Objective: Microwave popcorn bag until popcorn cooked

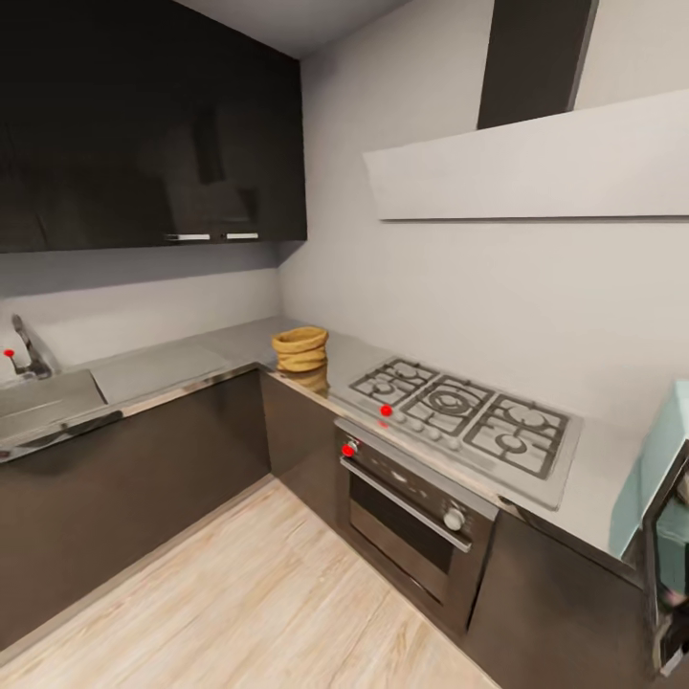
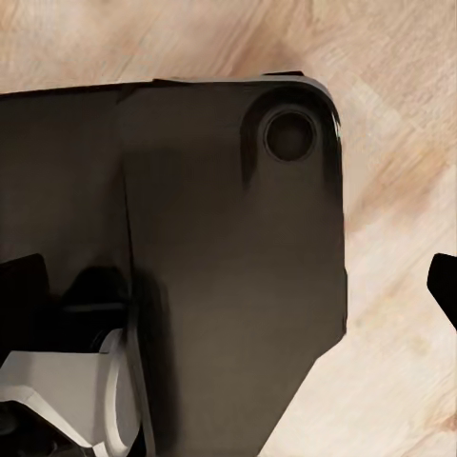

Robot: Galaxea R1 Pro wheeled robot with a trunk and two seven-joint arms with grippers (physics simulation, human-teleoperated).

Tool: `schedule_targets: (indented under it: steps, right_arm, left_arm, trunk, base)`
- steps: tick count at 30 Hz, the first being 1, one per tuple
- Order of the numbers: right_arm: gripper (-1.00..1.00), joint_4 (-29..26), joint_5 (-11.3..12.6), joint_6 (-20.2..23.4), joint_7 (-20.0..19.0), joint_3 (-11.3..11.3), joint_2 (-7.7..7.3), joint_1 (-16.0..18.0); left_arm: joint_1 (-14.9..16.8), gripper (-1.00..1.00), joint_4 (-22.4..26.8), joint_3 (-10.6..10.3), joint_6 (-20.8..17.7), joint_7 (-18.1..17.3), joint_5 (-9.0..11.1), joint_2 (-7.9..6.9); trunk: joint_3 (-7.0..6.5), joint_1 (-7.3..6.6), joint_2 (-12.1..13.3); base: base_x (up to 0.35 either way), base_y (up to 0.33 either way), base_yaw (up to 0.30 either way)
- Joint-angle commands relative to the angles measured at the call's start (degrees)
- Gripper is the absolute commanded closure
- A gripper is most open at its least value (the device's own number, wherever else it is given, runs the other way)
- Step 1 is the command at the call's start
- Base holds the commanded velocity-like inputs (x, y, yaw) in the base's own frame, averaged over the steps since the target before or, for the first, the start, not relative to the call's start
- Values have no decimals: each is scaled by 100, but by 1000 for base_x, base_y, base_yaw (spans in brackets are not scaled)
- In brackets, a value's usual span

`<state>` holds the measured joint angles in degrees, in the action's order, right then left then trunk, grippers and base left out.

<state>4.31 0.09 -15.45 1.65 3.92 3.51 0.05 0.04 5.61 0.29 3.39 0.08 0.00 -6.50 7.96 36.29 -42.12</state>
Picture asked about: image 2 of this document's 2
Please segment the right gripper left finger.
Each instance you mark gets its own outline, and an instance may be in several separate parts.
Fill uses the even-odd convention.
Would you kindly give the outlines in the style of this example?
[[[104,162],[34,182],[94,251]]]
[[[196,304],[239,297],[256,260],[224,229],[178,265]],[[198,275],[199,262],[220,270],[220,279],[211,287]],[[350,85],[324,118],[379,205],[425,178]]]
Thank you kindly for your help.
[[[0,264],[0,367],[50,288],[43,255]]]

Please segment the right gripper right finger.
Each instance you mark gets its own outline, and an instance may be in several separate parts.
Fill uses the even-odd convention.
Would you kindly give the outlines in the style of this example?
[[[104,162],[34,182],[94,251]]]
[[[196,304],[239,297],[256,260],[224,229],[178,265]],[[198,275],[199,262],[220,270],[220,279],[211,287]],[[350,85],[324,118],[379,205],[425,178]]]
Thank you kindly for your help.
[[[457,257],[442,252],[434,255],[427,288],[457,330]]]

